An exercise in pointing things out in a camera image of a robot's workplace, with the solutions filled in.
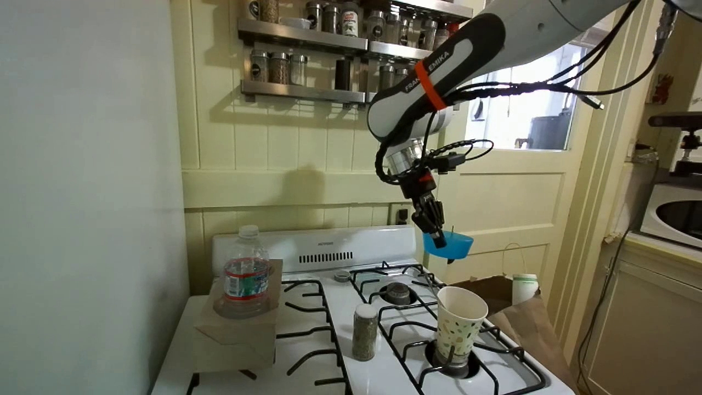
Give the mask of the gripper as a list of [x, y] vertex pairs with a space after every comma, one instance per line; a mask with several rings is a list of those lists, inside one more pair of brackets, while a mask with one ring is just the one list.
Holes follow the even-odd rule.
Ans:
[[437, 249], [446, 247], [443, 232], [445, 223], [442, 202], [437, 200], [432, 191], [437, 185], [429, 168], [419, 168], [416, 172], [408, 173], [399, 180], [401, 192], [406, 199], [412, 201], [414, 213], [412, 220], [422, 233], [429, 236]]

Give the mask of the blue bowl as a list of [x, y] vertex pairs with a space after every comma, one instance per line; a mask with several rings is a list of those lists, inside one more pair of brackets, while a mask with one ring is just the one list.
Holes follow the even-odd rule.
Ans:
[[466, 258], [474, 243], [474, 238], [452, 231], [442, 231], [442, 238], [433, 238], [423, 233], [423, 249], [434, 257], [446, 260]]

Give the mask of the white gas stove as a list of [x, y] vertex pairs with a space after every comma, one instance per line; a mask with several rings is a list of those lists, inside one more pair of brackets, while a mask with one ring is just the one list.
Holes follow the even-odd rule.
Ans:
[[[382, 340], [379, 324], [375, 357], [368, 362], [353, 358], [354, 310], [363, 302], [351, 281], [333, 279], [337, 270], [415, 264], [415, 232], [411, 227], [339, 228], [314, 231], [281, 231], [261, 234], [271, 258], [283, 261], [282, 280], [320, 280], [348, 372], [353, 395], [418, 395], [408, 376]], [[193, 296], [186, 303], [177, 332], [151, 395], [186, 395], [193, 371], [193, 323], [206, 298]], [[575, 395], [541, 363], [552, 384], [546, 395]]]

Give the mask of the stove burner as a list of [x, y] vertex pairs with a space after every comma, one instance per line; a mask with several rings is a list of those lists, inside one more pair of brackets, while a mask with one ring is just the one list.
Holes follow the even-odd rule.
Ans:
[[408, 306], [417, 301], [417, 295], [408, 285], [400, 282], [391, 282], [379, 290], [380, 298], [396, 306]]
[[479, 373], [479, 359], [474, 352], [469, 353], [466, 360], [457, 362], [456, 359], [453, 359], [450, 364], [444, 366], [437, 357], [436, 345], [436, 340], [431, 341], [424, 348], [424, 356], [433, 368], [441, 367], [441, 370], [438, 370], [439, 373], [456, 379], [469, 379]]

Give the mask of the black stove grate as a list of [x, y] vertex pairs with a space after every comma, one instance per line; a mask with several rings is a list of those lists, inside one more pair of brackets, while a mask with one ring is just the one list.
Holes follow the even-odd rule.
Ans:
[[320, 280], [283, 280], [274, 363], [193, 374], [186, 395], [353, 395]]
[[[379, 290], [391, 282], [408, 285], [417, 301], [396, 306], [382, 300]], [[489, 322], [482, 323], [472, 348], [479, 359], [479, 373], [456, 379], [439, 373], [441, 367], [433, 368], [424, 348], [436, 340], [436, 295], [444, 283], [418, 263], [383, 262], [379, 267], [351, 270], [351, 283], [363, 302], [377, 308], [381, 338], [418, 395], [546, 395], [553, 383], [542, 366]]]

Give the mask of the cream door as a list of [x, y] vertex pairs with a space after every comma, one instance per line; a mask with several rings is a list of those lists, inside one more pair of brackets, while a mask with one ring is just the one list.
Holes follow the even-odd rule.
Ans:
[[[535, 273], [567, 357], [573, 355], [599, 290], [597, 262], [619, 180], [651, 78], [603, 97], [576, 99], [566, 150], [494, 149], [439, 177], [446, 229], [472, 236], [469, 257], [450, 265], [426, 257], [453, 283], [525, 268]], [[436, 145], [466, 138], [469, 103]]]

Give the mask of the patterned paper cup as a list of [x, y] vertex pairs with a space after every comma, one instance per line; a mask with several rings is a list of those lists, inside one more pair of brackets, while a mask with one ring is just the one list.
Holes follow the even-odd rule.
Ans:
[[441, 364], [465, 365], [489, 308], [483, 298], [457, 286], [439, 290], [437, 300], [435, 357]]

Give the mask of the white container with green print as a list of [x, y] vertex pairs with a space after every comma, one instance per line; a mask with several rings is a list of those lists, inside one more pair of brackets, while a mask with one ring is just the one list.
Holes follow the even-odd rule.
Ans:
[[512, 305], [517, 305], [533, 298], [539, 289], [540, 284], [536, 274], [514, 274], [512, 276]]

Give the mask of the window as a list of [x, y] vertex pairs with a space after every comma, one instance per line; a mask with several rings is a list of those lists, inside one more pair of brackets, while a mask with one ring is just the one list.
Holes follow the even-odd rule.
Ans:
[[[473, 83], [541, 82], [576, 64], [587, 52], [585, 47], [567, 44], [528, 64], [477, 77]], [[466, 138], [491, 140], [496, 149], [517, 149], [516, 139], [528, 137], [532, 118], [557, 116], [562, 111], [574, 114], [575, 109], [576, 99], [568, 93], [538, 91], [477, 99], [469, 102]]]

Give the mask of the row of spice jars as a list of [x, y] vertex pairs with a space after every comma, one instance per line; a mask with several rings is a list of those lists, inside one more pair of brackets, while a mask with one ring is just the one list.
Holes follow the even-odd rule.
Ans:
[[355, 2], [309, 0], [305, 4], [303, 15], [309, 22], [309, 29], [313, 31], [360, 37], [361, 11]]
[[254, 82], [303, 87], [308, 78], [308, 56], [301, 53], [266, 52], [254, 48], [249, 55], [249, 78]]
[[460, 24], [447, 14], [422, 11], [365, 10], [362, 36], [369, 42], [435, 50], [450, 34], [449, 25]]
[[406, 65], [381, 64], [378, 68], [377, 92], [394, 87], [397, 82], [401, 82], [408, 75], [408, 72]]

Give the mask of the clear plastic water bottle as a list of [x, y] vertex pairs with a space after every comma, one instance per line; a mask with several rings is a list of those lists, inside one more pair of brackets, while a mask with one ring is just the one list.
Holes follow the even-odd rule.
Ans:
[[243, 225], [227, 249], [219, 302], [220, 315], [225, 318], [252, 318], [270, 309], [270, 257], [259, 235], [256, 225]]

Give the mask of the brown cardboard box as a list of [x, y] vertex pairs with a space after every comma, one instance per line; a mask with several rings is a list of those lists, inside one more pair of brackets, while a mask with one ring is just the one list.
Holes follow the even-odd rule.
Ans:
[[278, 325], [283, 261], [271, 261], [266, 312], [256, 317], [221, 317], [214, 305], [224, 293], [224, 281], [217, 277], [193, 323], [191, 352], [194, 373], [257, 370], [273, 366]]

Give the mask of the white microwave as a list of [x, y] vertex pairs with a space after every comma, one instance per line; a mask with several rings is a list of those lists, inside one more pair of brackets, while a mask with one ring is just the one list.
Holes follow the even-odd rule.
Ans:
[[640, 231], [702, 250], [702, 189], [657, 183], [644, 211]]

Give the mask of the white refrigerator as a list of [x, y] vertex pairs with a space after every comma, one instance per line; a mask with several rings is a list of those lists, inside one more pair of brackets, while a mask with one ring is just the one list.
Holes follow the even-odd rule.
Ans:
[[0, 0], [0, 395], [146, 395], [190, 294], [169, 0]]

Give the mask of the red wall ornament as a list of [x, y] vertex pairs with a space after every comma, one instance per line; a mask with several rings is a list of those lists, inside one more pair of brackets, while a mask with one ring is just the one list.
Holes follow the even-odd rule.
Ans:
[[649, 95], [649, 103], [654, 105], [665, 105], [669, 101], [670, 88], [674, 83], [674, 75], [658, 74], [652, 85]]

